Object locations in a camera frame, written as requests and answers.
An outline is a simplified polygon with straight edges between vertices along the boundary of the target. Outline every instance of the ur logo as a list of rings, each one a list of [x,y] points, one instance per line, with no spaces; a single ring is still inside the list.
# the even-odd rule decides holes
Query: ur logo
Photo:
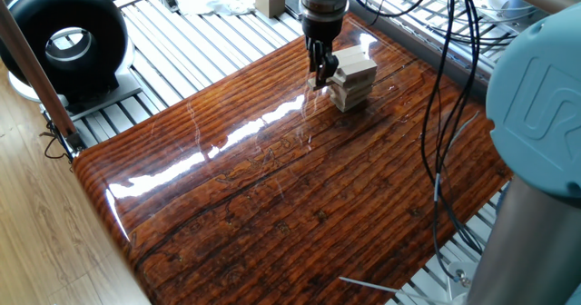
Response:
[[[504,124],[555,166],[570,167],[581,160],[581,81],[534,58]]]

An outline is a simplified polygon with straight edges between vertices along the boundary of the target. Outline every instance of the wooden block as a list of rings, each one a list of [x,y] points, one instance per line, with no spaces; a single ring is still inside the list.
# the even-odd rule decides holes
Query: wooden block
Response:
[[[335,51],[335,52],[333,52],[333,55],[336,55],[338,58],[341,58],[341,57],[348,57],[348,56],[352,56],[355,54],[362,54],[362,53],[364,53],[364,52],[363,52],[363,49],[361,48],[361,45],[357,45],[357,46],[352,46],[352,47],[342,49],[339,51]]]
[[[330,78],[333,83],[345,88],[346,90],[353,90],[357,88],[364,87],[366,85],[371,85],[375,81],[375,74],[365,74],[360,76],[352,76],[348,81],[343,77],[334,75]]]
[[[343,113],[347,112],[348,110],[352,109],[355,105],[365,101],[367,99],[367,95],[361,97],[359,100],[354,100],[351,101],[350,103],[344,103],[342,102],[336,95],[332,95],[330,97],[330,100],[337,106],[337,108],[339,110],[341,110]]]
[[[371,85],[367,85],[354,93],[349,93],[349,91],[345,90],[344,88],[333,84],[329,86],[330,90],[333,91],[343,102],[350,102],[356,99],[359,99],[361,96],[367,96],[371,93],[373,87]]]
[[[365,60],[355,64],[350,64],[342,66],[337,74],[340,76],[346,76],[349,79],[352,75],[363,75],[372,72],[377,72],[377,64],[373,60]]]
[[[364,53],[353,54],[349,56],[342,56],[339,58],[339,69],[342,67],[350,66],[352,64],[364,62],[369,60],[369,57]]]
[[[269,18],[284,13],[284,0],[255,0],[256,9]]]

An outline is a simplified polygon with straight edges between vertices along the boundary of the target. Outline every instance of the wooden floor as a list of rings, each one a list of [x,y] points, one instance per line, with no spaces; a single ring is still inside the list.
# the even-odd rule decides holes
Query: wooden floor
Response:
[[[0,63],[0,304],[149,304],[43,131]]]

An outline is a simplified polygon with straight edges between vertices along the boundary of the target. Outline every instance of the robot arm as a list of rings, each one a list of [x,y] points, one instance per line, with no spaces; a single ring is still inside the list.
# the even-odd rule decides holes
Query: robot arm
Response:
[[[323,86],[339,66],[332,54],[333,40],[341,31],[348,0],[300,0],[302,30],[310,58],[310,71],[317,86]]]

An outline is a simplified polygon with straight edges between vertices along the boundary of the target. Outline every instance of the wire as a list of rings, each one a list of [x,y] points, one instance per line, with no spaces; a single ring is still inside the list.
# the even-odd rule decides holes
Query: wire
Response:
[[[443,5],[448,5],[447,2],[442,1],[442,0],[430,0],[433,2],[437,2]],[[530,10],[530,9],[534,9],[535,7],[533,5],[528,5],[528,6],[522,6],[522,7],[516,7],[516,8],[506,8],[506,9],[494,9],[494,8],[488,8],[488,7],[475,7],[475,9],[477,10],[483,10],[483,11],[497,11],[497,12],[503,12],[503,11],[523,11],[523,10]]]
[[[451,37],[450,38],[454,42],[464,43],[464,44],[472,44],[472,41]],[[480,46],[508,46],[510,43],[480,43]]]
[[[382,16],[382,17],[386,17],[386,18],[395,18],[395,17],[399,17],[399,16],[402,16],[402,15],[406,15],[406,14],[414,11],[415,9],[417,9],[419,7],[419,5],[422,2],[424,2],[424,0],[418,0],[408,10],[402,11],[402,12],[400,12],[398,14],[386,14],[386,13],[382,13],[381,12],[381,7],[383,6],[383,0],[382,0],[381,4],[379,5],[379,8],[378,8],[377,11],[375,9],[372,9],[371,7],[369,7],[367,4],[364,4],[361,0],[355,0],[355,1],[357,1],[357,3],[359,3],[359,5],[361,5],[365,10],[371,12],[372,14],[376,15],[377,17]]]
[[[433,30],[437,30],[440,32],[446,32],[445,29],[441,29],[441,28],[437,28],[435,26],[428,26],[429,29],[433,29]],[[470,36],[468,35],[464,35],[464,34],[459,34],[459,33],[452,33],[454,36],[457,37],[462,37],[462,38],[470,38]],[[507,39],[513,39],[516,38],[515,35],[509,35],[509,36],[505,36],[505,37],[480,37],[480,41],[505,41]]]
[[[48,145],[46,145],[46,149],[44,149],[44,156],[52,160],[58,160],[66,157],[66,159],[69,161],[69,164],[73,163],[73,155],[69,152],[68,148],[66,147],[66,143],[63,139],[63,136],[59,133],[58,128],[56,128],[52,121],[49,121],[48,123],[46,123],[46,129],[48,130],[48,132],[42,132],[38,136],[39,137],[48,136],[52,137],[53,139],[48,143]],[[51,148],[54,141],[58,141],[61,144],[61,146],[63,146],[65,151],[63,154],[59,156],[52,156],[48,154],[48,150]]]
[[[363,8],[365,8],[367,11],[376,15],[376,18],[373,21],[373,24],[375,24],[380,16],[382,16],[382,17],[397,17],[397,16],[405,15],[405,14],[413,11],[414,9],[418,8],[424,0],[418,0],[408,10],[402,11],[398,14],[387,14],[387,13],[384,13],[381,11],[385,0],[381,0],[377,10],[371,8],[368,5],[368,3],[367,3],[368,0],[366,0],[365,3],[363,3],[361,0],[356,0],[356,1]],[[436,252],[436,255],[438,258],[438,263],[439,263],[439,266],[441,267],[441,269],[450,278],[452,278],[454,280],[459,279],[459,277],[451,274],[447,270],[447,268],[444,266],[444,263],[442,261],[443,256],[440,253],[439,246],[438,246],[438,206],[440,205],[440,203],[442,204],[442,207],[444,208],[445,212],[447,213],[452,225],[454,226],[454,228],[458,232],[459,238],[463,242],[465,242],[469,248],[473,249],[477,253],[481,254],[483,250],[482,250],[482,246],[478,242],[478,239],[474,236],[472,231],[470,231],[464,224],[462,224],[458,220],[458,218],[456,217],[456,214],[452,210],[452,207],[448,204],[446,198],[444,197],[442,190],[440,188],[440,173],[442,172],[442,169],[444,168],[446,156],[448,155],[448,151],[449,151],[450,146],[452,144],[453,138],[456,135],[456,130],[458,128],[458,122],[462,116],[462,113],[463,113],[464,108],[466,106],[466,103],[468,101],[468,96],[470,95],[470,91],[472,89],[472,86],[473,86],[475,78],[476,78],[476,71],[478,68],[478,57],[479,57],[479,52],[480,52],[480,46],[481,45],[501,46],[503,44],[502,41],[504,40],[504,39],[489,39],[487,41],[495,41],[497,43],[493,44],[493,43],[487,42],[487,43],[482,44],[482,42],[480,40],[480,29],[479,29],[479,24],[481,24],[482,22],[478,18],[477,9],[474,6],[473,0],[464,0],[464,5],[466,7],[465,13],[467,15],[468,20],[463,20],[463,21],[468,22],[469,35],[462,35],[462,34],[453,33],[452,29],[453,29],[453,24],[455,22],[454,12],[456,9],[455,4],[456,4],[455,0],[448,0],[448,2],[447,2],[447,5],[448,5],[447,6],[447,9],[448,9],[448,16],[447,16],[448,27],[444,33],[444,44],[442,46],[442,55],[441,55],[440,63],[438,66],[438,73],[436,76],[436,81],[434,83],[434,86],[432,88],[432,92],[431,92],[429,99],[428,99],[428,106],[426,107],[426,114],[424,116],[424,121],[422,124],[421,148],[420,148],[422,162],[424,164],[424,167],[426,168],[426,172],[428,174],[428,177],[429,177],[430,181],[432,182],[432,185],[434,186],[434,221],[433,221],[433,226],[432,226],[432,234],[433,234],[433,238],[434,238],[435,252]],[[444,69],[446,66],[447,58],[448,58],[449,45],[452,41],[466,43],[466,44],[470,45],[470,49],[471,49],[471,53],[472,53],[472,64],[471,64],[472,66],[471,66],[470,74],[468,76],[468,80],[466,82],[466,85],[462,89],[462,92],[460,93],[460,96],[458,97],[458,99],[455,101],[454,106],[452,108],[452,111],[449,113],[448,118],[446,119],[446,121],[442,127],[442,105],[441,105],[439,86],[440,86],[440,82],[442,80],[442,76],[444,74]],[[435,163],[434,163],[434,167],[433,167],[433,171],[432,171],[432,168],[428,162],[428,156],[427,156],[427,151],[426,151],[426,136],[427,136],[427,131],[428,131],[429,117],[430,117],[430,113],[431,113],[432,106],[433,106],[433,103],[435,101],[436,96],[438,97],[438,133],[436,135]]]
[[[377,15],[375,16],[375,19],[373,19],[373,22],[371,22],[371,24],[369,24],[369,25],[374,25],[375,23],[377,23],[377,21],[378,21],[378,19],[379,19],[379,11],[381,10],[381,7],[383,6],[383,2],[384,2],[384,1],[385,1],[385,0],[381,0],[381,3],[379,4],[379,8],[378,8],[378,13],[377,13]]]
[[[374,15],[377,15],[377,13],[381,11],[381,8],[378,8],[378,10],[375,10],[375,9],[369,7],[367,4],[363,4],[363,2],[361,0],[355,0],[355,1],[357,1],[357,3],[359,3],[361,6],[363,6],[363,8],[365,8],[367,11],[373,13]],[[437,16],[440,16],[440,17],[447,18],[446,15],[444,15],[444,14],[442,14],[440,12],[431,10],[431,9],[425,7],[425,6],[420,6],[420,4],[423,1],[424,0],[418,0],[409,10],[406,10],[404,12],[401,12],[401,13],[396,14],[396,15],[393,15],[393,16],[397,17],[397,16],[401,16],[401,15],[406,15],[407,13],[409,13],[409,12],[417,9],[418,7],[420,7],[421,9],[423,9],[423,10],[425,10],[425,11],[427,11],[427,12],[433,14],[433,15],[437,15]],[[532,10],[532,11],[530,11],[529,13],[526,13],[526,14],[517,15],[517,16],[514,16],[514,17],[510,17],[510,18],[506,18],[506,19],[500,19],[500,20],[480,21],[480,23],[481,24],[491,24],[491,25],[495,25],[495,24],[502,24],[502,23],[512,22],[512,21],[515,21],[515,20],[519,20],[519,19],[523,19],[523,18],[529,17],[532,14],[534,14],[538,9],[536,9],[534,6],[532,6],[530,8],[530,10]],[[380,16],[392,17],[391,15],[384,14],[384,13],[380,13]],[[460,23],[467,23],[468,22],[468,20],[466,20],[466,19],[460,19],[460,18],[457,18],[456,21],[457,22],[460,22]]]

